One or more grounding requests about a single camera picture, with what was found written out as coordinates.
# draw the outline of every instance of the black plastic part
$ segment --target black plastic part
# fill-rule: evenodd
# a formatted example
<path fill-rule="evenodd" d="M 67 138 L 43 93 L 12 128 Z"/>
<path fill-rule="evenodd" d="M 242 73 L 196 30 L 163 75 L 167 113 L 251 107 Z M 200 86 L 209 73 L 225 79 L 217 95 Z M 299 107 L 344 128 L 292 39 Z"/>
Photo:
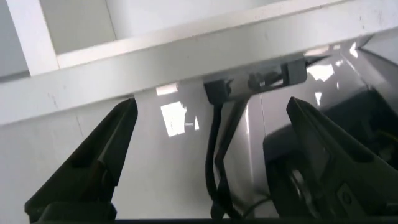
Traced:
<path fill-rule="evenodd" d="M 305 57 L 305 66 L 306 67 L 307 66 L 311 66 L 314 63 L 320 62 L 323 59 L 326 59 L 328 57 L 330 57 L 330 55 L 323 55 L 323 56 L 320 55 L 320 56 L 308 56 L 308 57 Z"/>
<path fill-rule="evenodd" d="M 39 222 L 103 222 L 115 218 L 116 209 L 110 202 L 55 202 L 45 208 Z"/>
<path fill-rule="evenodd" d="M 374 90 L 362 91 L 352 96 L 351 98 L 334 105 L 330 108 L 325 108 L 322 111 L 328 116 L 334 123 L 344 129 L 348 134 L 352 135 L 365 144 L 367 147 L 379 146 L 378 139 L 374 138 L 374 135 L 364 134 L 362 126 L 368 124 L 371 132 L 377 133 L 377 130 L 385 130 L 395 136 L 398 136 L 398 117 L 391 110 L 384 99 Z M 297 205 L 294 197 L 288 198 L 287 195 L 296 192 L 288 191 L 288 182 L 284 182 L 285 176 L 288 173 L 285 172 L 285 168 L 276 166 L 279 164 L 286 164 L 290 162 L 297 162 L 300 158 L 297 156 L 289 156 L 295 151 L 303 153 L 302 145 L 299 143 L 293 128 L 289 125 L 286 126 L 264 138 L 263 142 L 264 149 L 264 160 L 266 162 L 267 178 L 270 187 L 270 191 L 273 193 L 272 197 L 274 205 L 278 211 L 278 214 L 282 217 L 296 216 L 296 211 L 302 208 Z M 397 159 L 392 158 L 389 164 L 397 164 Z M 304 176 L 306 179 L 315 179 L 315 177 Z M 390 209 L 388 206 L 385 208 L 385 214 L 392 215 L 394 209 Z"/>
<path fill-rule="evenodd" d="M 315 179 L 308 161 L 300 151 L 292 151 L 268 163 L 266 172 L 274 206 L 278 214 L 283 217 L 314 218 L 302 197 L 303 193 L 299 193 L 292 183 L 291 175 L 294 170 L 301 173 L 307 186 Z"/>
<path fill-rule="evenodd" d="M 306 217 L 291 217 L 291 218 L 256 218 L 256 219 L 242 219 L 233 220 L 222 219 L 222 220 L 211 220 L 211 219 L 140 219 L 140 220 L 114 220 L 114 221 L 99 221 L 99 222 L 37 222 L 37 224 L 211 224 L 211 223 L 245 223 L 245 224 L 367 224 L 367 223 L 397 223 L 398 217 L 366 217 L 366 218 L 355 218 L 355 219 L 313 219 Z"/>
<path fill-rule="evenodd" d="M 318 188 L 312 193 L 322 199 L 315 199 L 321 217 L 382 215 L 388 203 L 398 202 L 396 170 L 309 103 L 291 98 L 287 113 L 315 174 L 311 181 Z M 356 205 L 342 204 L 338 194 L 344 185 Z"/>
<path fill-rule="evenodd" d="M 219 203 L 219 197 L 217 193 L 216 180 L 213 172 L 213 163 L 214 163 L 214 154 L 216 150 L 216 142 L 218 131 L 221 124 L 221 110 L 223 109 L 223 105 L 214 105 L 213 109 L 213 122 L 211 124 L 210 136 L 208 140 L 208 147 L 206 153 L 206 161 L 205 161 L 205 177 L 206 177 L 206 188 L 209 193 L 210 198 L 213 201 L 213 206 L 211 210 L 213 213 L 211 214 L 212 218 L 219 218 L 219 209 L 221 205 Z"/>
<path fill-rule="evenodd" d="M 120 178 L 137 115 L 134 98 L 116 105 L 26 202 L 25 212 L 30 222 L 36 222 L 46 207 L 54 203 L 110 202 Z"/>
<path fill-rule="evenodd" d="M 239 101 L 266 91 L 276 90 L 290 85 L 296 85 L 307 79 L 306 62 L 304 58 L 284 63 L 278 66 L 258 68 L 256 72 L 239 75 L 230 71 L 228 79 L 220 79 L 205 83 L 208 101 L 212 105 L 220 105 L 227 101 Z"/>

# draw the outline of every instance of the black wire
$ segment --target black wire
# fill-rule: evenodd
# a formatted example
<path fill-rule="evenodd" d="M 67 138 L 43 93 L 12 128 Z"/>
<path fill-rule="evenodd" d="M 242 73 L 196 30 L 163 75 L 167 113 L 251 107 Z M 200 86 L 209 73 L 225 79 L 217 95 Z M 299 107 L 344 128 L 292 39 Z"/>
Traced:
<path fill-rule="evenodd" d="M 214 165 L 218 170 L 220 182 L 217 188 L 218 205 L 223 209 L 225 213 L 232 219 L 242 219 L 242 215 L 234 208 L 233 201 L 231 198 L 231 191 L 228 185 L 228 178 L 226 176 L 224 158 L 228 151 L 231 140 L 234 136 L 235 130 L 238 127 L 239 121 L 246 108 L 248 99 L 236 101 L 231 110 L 231 114 L 226 123 L 224 135 L 220 139 L 220 147 L 217 155 L 215 156 Z M 220 213 L 214 213 L 212 210 L 212 217 L 219 218 Z"/>
<path fill-rule="evenodd" d="M 260 206 L 261 204 L 263 204 L 263 203 L 266 203 L 266 202 L 268 202 L 268 201 L 270 201 L 271 200 L 271 198 L 270 198 L 270 196 L 268 196 L 267 198 L 264 198 L 264 199 L 262 199 L 262 200 L 260 200 L 260 201 L 258 201 L 258 202 L 256 202 L 256 203 L 254 203 L 254 205 L 251 205 L 244 213 L 243 213 L 243 218 L 246 218 L 248 215 L 250 215 L 253 211 L 254 211 L 254 209 L 256 209 L 258 206 Z"/>
<path fill-rule="evenodd" d="M 218 130 L 221 124 L 221 110 L 223 105 L 214 105 L 213 122 L 211 124 L 209 142 L 207 147 L 206 162 L 205 162 L 205 175 L 206 187 L 212 201 L 219 203 L 217 197 L 217 186 L 214 178 L 213 160 L 215 147 L 217 142 Z"/>

